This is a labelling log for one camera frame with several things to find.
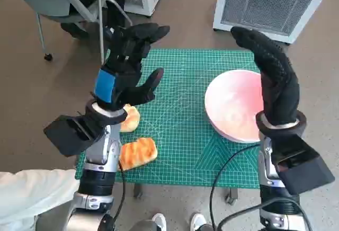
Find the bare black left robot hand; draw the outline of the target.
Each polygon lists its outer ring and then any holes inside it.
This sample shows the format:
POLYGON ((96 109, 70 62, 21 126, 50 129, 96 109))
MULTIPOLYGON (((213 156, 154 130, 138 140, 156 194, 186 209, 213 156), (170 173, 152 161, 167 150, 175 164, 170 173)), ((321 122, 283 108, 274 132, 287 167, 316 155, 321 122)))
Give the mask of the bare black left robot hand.
POLYGON ((163 68, 155 69, 142 85, 142 60, 149 54, 151 45, 165 37, 170 26, 142 23, 128 28, 115 29, 111 34, 110 55, 99 70, 93 96, 106 110, 116 111, 125 104, 141 105, 155 98, 163 68))

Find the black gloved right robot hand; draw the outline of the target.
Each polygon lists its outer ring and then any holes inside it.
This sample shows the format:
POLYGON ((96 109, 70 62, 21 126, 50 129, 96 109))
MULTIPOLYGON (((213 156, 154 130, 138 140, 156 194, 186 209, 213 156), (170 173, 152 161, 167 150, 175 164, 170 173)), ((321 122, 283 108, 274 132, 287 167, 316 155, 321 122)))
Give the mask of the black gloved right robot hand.
POLYGON ((230 32, 239 47, 254 54, 254 62, 261 73, 267 121, 273 126, 296 122, 300 86, 284 50, 259 31, 234 26, 230 32))

